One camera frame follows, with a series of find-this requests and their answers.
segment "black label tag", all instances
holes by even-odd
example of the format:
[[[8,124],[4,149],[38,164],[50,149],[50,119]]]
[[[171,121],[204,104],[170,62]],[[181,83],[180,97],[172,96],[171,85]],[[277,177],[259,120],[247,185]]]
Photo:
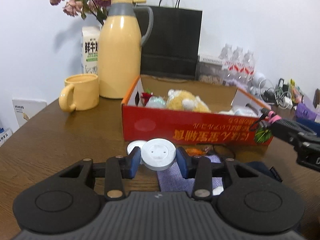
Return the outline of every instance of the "black label tag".
[[[279,173],[276,171],[274,167],[271,167],[270,171],[272,172],[273,176],[275,176],[275,179],[279,182],[282,182],[283,180],[281,179]]]

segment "gray ribbed panel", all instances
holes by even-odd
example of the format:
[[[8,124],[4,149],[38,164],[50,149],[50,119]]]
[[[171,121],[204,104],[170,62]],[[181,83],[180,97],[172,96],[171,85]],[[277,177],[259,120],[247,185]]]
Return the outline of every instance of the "gray ribbed panel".
[[[43,236],[22,231],[15,240],[303,240],[291,231],[256,236],[230,227],[209,203],[185,192],[132,192],[109,202],[87,226],[71,233]]]

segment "gray thermos handle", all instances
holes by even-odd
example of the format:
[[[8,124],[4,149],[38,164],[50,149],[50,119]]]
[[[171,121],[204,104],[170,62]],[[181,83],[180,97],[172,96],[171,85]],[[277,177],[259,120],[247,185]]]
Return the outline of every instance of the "gray thermos handle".
[[[153,11],[149,6],[137,6],[133,8],[135,11],[136,10],[144,10],[144,11],[148,11],[149,14],[149,25],[148,25],[148,29],[145,35],[142,36],[141,38],[141,44],[140,46],[142,47],[147,40],[149,39],[149,36],[151,34],[152,31],[152,27],[153,27]]]

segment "yellow mug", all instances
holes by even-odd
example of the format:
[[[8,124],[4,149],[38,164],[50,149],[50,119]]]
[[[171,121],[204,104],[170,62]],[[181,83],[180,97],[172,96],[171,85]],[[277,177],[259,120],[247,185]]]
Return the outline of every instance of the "yellow mug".
[[[99,103],[99,81],[95,74],[70,76],[59,96],[59,106],[65,112],[83,111]]]

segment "wooden table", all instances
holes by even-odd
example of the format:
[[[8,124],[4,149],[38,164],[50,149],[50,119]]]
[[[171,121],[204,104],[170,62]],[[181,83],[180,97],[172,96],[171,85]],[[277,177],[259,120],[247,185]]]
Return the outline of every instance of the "wooden table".
[[[12,203],[22,190],[83,158],[104,162],[125,155],[127,144],[122,139],[120,100],[101,98],[96,108],[71,114],[62,112],[57,100],[47,106],[0,147],[0,239],[19,232]],[[320,239],[320,173],[297,165],[292,147],[276,138],[268,149],[234,147],[234,151],[242,162],[260,160],[275,166],[283,183],[305,200],[304,235]],[[141,165],[135,179],[125,180],[124,187],[126,191],[159,190],[156,172]],[[103,193],[102,179],[95,190]]]

